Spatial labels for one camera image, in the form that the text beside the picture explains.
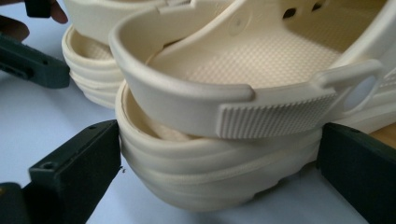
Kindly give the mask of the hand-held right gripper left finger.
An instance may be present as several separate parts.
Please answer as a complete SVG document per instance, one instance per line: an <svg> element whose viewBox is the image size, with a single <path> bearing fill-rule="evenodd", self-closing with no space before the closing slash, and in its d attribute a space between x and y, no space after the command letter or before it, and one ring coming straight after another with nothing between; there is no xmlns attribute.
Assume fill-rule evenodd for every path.
<svg viewBox="0 0 396 224"><path fill-rule="evenodd" d="M29 168L34 224L85 224L120 170L119 126L93 124Z"/></svg>

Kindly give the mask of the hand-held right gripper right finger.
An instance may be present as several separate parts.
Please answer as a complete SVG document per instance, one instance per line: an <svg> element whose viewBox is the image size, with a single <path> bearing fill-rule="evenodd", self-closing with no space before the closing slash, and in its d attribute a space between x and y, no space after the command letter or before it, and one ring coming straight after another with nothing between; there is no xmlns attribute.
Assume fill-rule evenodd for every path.
<svg viewBox="0 0 396 224"><path fill-rule="evenodd" d="M370 224L396 224L396 149L359 130L327 123L321 174Z"/></svg>

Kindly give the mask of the cream clog shoe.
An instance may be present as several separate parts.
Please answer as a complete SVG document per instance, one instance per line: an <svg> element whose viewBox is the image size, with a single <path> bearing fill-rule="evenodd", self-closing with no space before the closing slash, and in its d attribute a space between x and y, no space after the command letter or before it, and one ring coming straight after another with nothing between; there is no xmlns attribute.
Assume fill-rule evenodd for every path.
<svg viewBox="0 0 396 224"><path fill-rule="evenodd" d="M50 90L0 71L0 183L26 185L28 169L76 133L113 119L75 84ZM207 213L175 208L122 165L88 224L367 224L314 164L241 206Z"/></svg>
<svg viewBox="0 0 396 224"><path fill-rule="evenodd" d="M396 122L396 0L191 0L119 21L121 151L192 211L232 207L318 155L322 128Z"/></svg>
<svg viewBox="0 0 396 224"><path fill-rule="evenodd" d="M148 7L180 5L188 0L64 0L71 25L62 39L70 76L90 101L112 108L123 74L107 36L121 19Z"/></svg>

